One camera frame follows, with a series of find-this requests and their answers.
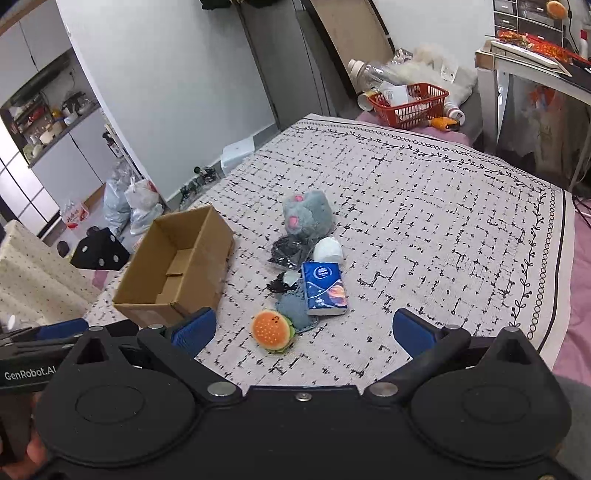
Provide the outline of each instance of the door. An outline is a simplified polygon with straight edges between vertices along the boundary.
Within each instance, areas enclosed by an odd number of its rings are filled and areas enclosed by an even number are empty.
[[[115,155],[102,137],[105,131],[105,121],[101,110],[98,109],[70,132],[74,142],[102,183],[111,177],[116,160]]]
[[[21,26],[38,70],[72,47],[56,0],[39,5],[21,19]]]
[[[33,165],[33,173],[60,206],[69,199],[85,201],[102,185],[70,135]]]
[[[0,36],[0,105],[36,73],[27,42],[17,22]]]
[[[291,0],[265,8],[241,5],[261,76],[285,130],[308,113],[328,114],[324,90],[319,92],[306,43]]]

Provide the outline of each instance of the cardboard box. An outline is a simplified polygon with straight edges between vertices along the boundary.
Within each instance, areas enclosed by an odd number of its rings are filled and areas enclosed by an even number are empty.
[[[129,263],[115,308],[142,327],[215,310],[232,245],[232,230],[212,206],[157,218]]]

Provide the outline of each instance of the patterned bedspread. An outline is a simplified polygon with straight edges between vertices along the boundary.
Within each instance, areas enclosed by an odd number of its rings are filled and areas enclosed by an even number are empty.
[[[267,264],[284,233],[281,199],[321,189],[343,245],[349,311],[283,355],[249,325],[274,305]],[[477,335],[520,327],[552,366],[570,317],[573,207],[564,190],[461,145],[316,115],[297,122],[209,190],[235,232],[214,340],[197,359],[243,388],[365,388],[408,361],[392,316],[408,308]],[[87,318],[121,318],[113,282]]]

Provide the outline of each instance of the blue tissue package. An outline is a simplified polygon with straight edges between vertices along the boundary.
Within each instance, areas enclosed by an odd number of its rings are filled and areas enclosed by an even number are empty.
[[[301,273],[308,315],[340,315],[347,311],[347,294],[339,264],[305,262]]]

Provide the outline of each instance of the gray plush toy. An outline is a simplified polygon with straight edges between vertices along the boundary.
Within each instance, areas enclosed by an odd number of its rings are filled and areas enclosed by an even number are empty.
[[[312,190],[303,195],[292,195],[283,200],[285,230],[300,238],[320,239],[332,227],[332,210],[326,195]]]

